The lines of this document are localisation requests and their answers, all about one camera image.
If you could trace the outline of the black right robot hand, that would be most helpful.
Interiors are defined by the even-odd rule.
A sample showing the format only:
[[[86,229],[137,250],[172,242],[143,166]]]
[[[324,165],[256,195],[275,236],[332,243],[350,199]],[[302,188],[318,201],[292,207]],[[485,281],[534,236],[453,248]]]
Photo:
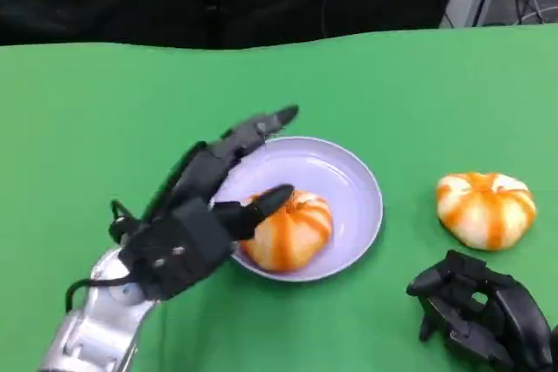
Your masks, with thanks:
[[[424,311],[422,342],[438,332],[455,355],[494,371],[557,370],[557,329],[524,285],[485,261],[449,250],[406,293]]]

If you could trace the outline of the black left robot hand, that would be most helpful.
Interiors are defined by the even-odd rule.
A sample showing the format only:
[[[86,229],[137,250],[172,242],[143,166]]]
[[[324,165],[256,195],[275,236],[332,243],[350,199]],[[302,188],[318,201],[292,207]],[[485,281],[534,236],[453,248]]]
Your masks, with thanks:
[[[191,198],[199,197],[208,203],[228,173],[288,125],[298,112],[298,105],[289,105],[277,112],[261,113],[227,129],[216,141],[197,142],[171,170],[141,220],[155,220]]]

